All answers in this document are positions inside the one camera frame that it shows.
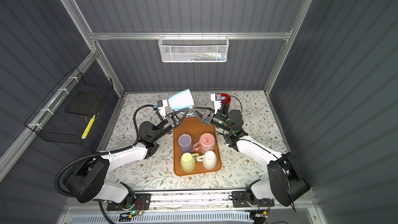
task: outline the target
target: black wire basket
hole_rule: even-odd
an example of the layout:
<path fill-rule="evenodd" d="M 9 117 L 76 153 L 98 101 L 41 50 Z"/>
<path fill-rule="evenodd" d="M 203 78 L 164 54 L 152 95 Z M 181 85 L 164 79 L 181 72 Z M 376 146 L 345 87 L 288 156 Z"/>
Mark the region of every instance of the black wire basket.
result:
<path fill-rule="evenodd" d="M 37 123 L 32 114 L 25 126 L 48 142 L 83 144 L 90 128 L 113 90 L 112 79 L 104 76 L 79 73 L 59 96 L 41 112 Z"/>

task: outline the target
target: white mug handle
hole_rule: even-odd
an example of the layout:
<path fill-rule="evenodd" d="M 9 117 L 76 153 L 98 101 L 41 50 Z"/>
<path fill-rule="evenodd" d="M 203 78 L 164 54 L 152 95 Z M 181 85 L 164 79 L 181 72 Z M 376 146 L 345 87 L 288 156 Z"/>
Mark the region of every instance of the white mug handle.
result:
<path fill-rule="evenodd" d="M 196 161 L 202 162 L 204 158 L 205 158 L 205 155 L 201 155 L 201 156 L 196 158 Z"/>

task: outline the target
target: leaf pattern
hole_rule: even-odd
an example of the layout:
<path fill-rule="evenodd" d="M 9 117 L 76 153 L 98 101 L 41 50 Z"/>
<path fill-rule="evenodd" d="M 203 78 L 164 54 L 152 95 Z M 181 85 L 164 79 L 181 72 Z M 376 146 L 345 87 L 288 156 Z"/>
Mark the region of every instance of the leaf pattern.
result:
<path fill-rule="evenodd" d="M 286 148 L 275 119 L 263 91 L 226 92 L 237 97 L 243 107 L 244 130 L 256 141 L 285 153 Z M 211 107 L 211 92 L 192 93 L 196 107 Z M 135 110 L 145 104 L 154 104 L 167 99 L 173 93 L 138 93 L 126 96 L 125 104 L 109 140 L 107 150 L 131 145 L 136 140 L 132 116 Z M 232 98 L 230 109 L 240 109 L 239 102 Z M 144 121 L 159 123 L 152 108 L 143 108 L 137 113 L 137 125 Z M 165 135 L 158 143 L 156 153 L 144 160 L 125 164 L 107 174 L 113 182 L 127 183 L 133 190 L 157 189 L 209 189 L 244 187 L 257 179 L 268 180 L 267 168 L 253 161 L 250 157 L 226 146 L 222 135 L 217 134 L 222 168 L 218 172 L 196 175 L 177 176 L 174 174 L 173 134 Z"/>

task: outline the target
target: purple mug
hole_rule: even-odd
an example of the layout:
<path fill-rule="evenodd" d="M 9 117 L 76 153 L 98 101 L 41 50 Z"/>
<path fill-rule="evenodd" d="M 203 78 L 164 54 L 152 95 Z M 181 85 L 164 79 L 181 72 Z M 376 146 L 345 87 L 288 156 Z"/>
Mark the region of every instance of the purple mug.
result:
<path fill-rule="evenodd" d="M 178 138 L 178 145 L 183 153 L 192 152 L 192 144 L 191 136 L 185 132 Z"/>

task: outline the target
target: pink mug handle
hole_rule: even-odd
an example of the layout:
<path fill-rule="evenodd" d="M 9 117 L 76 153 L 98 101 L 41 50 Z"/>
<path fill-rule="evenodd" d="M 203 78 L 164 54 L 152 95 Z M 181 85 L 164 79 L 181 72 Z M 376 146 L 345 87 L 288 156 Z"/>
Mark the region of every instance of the pink mug handle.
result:
<path fill-rule="evenodd" d="M 199 142 L 194 143 L 194 145 L 192 146 L 192 150 L 194 150 L 194 151 L 200 150 L 200 144 L 199 144 Z"/>

